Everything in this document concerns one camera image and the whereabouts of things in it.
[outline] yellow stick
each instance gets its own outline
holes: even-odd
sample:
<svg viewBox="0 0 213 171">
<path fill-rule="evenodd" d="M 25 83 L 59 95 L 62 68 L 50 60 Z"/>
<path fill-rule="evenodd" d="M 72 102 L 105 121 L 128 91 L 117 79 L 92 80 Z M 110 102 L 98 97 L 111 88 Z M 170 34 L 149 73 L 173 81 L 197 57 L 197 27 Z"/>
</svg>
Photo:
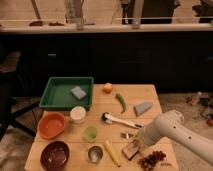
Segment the yellow stick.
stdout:
<svg viewBox="0 0 213 171">
<path fill-rule="evenodd" d="M 107 150 L 107 152 L 109 153 L 110 157 L 112 158 L 112 160 L 114 161 L 114 163 L 118 166 L 121 167 L 121 163 L 120 163 L 120 159 L 119 156 L 117 154 L 117 151 L 115 150 L 115 148 L 113 147 L 113 145 L 106 140 L 104 142 L 104 147 Z"/>
</svg>

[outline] brown bowl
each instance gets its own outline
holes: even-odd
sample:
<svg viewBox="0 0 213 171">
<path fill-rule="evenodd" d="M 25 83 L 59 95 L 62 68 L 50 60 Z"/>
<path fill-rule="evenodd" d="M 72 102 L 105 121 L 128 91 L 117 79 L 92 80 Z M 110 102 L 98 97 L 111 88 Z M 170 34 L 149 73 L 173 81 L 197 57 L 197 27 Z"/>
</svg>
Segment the brown bowl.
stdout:
<svg viewBox="0 0 213 171">
<path fill-rule="evenodd" d="M 69 158 L 69 147 L 62 141 L 48 144 L 41 153 L 40 162 L 46 171 L 60 171 Z"/>
<path fill-rule="evenodd" d="M 42 138 L 51 139 L 63 132 L 66 119 L 63 113 L 51 112 L 42 117 L 38 123 L 38 131 Z"/>
</svg>

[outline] chair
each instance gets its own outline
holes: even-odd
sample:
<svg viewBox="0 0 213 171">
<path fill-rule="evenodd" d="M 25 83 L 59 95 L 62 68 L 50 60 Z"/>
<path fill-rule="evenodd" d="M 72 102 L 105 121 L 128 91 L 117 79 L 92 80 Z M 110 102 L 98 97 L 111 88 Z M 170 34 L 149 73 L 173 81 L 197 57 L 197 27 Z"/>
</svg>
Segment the chair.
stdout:
<svg viewBox="0 0 213 171">
<path fill-rule="evenodd" d="M 0 73 L 0 141 L 7 131 L 9 125 L 21 129 L 33 137 L 35 136 L 34 131 L 16 121 L 16 118 L 37 107 L 39 102 L 33 103 L 14 113 L 11 113 L 12 92 L 16 83 L 16 72 Z"/>
</svg>

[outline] food item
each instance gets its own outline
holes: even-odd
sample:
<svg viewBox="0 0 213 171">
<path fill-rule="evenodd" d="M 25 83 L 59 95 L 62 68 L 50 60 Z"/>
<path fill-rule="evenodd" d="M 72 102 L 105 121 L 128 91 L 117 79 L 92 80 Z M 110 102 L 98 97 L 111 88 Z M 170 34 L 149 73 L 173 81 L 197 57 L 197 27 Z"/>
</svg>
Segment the food item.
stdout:
<svg viewBox="0 0 213 171">
<path fill-rule="evenodd" d="M 114 147 L 112 146 L 112 144 L 108 140 L 106 140 L 104 142 L 104 147 L 107 150 L 107 152 L 109 153 L 112 160 L 115 162 L 115 164 L 118 167 L 121 167 L 121 163 L 120 163 L 120 159 L 119 159 L 119 156 L 117 154 L 117 151 L 114 149 Z"/>
<path fill-rule="evenodd" d="M 154 169 L 155 165 L 165 157 L 166 154 L 162 151 L 153 151 L 152 154 L 140 159 L 138 164 L 144 169 L 144 171 L 151 171 Z"/>
<path fill-rule="evenodd" d="M 122 152 L 128 160 L 132 160 L 133 157 L 139 152 L 140 148 L 141 148 L 140 142 L 135 139 L 131 143 L 127 144 L 122 149 Z"/>
<path fill-rule="evenodd" d="M 113 86 L 112 86 L 111 83 L 106 83 L 106 84 L 104 85 L 104 87 L 103 87 L 103 91 L 104 91 L 105 93 L 111 93 L 112 90 L 113 90 Z"/>
<path fill-rule="evenodd" d="M 118 99 L 118 101 L 122 105 L 123 110 L 121 111 L 121 113 L 124 113 L 126 111 L 126 102 L 125 102 L 123 96 L 119 93 L 116 93 L 115 97 L 116 97 L 116 99 Z"/>
</svg>

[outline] small cup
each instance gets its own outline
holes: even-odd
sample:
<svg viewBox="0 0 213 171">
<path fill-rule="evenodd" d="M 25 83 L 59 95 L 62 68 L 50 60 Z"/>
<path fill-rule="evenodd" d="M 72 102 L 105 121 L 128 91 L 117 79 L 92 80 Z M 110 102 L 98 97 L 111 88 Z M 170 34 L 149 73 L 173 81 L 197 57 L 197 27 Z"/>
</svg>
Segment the small cup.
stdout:
<svg viewBox="0 0 213 171">
<path fill-rule="evenodd" d="M 96 140 L 97 134 L 98 134 L 97 129 L 93 126 L 90 126 L 85 129 L 84 138 L 87 142 L 93 143 Z"/>
<path fill-rule="evenodd" d="M 70 118 L 74 123 L 83 123 L 86 116 L 86 110 L 82 106 L 76 106 L 70 111 Z"/>
</svg>

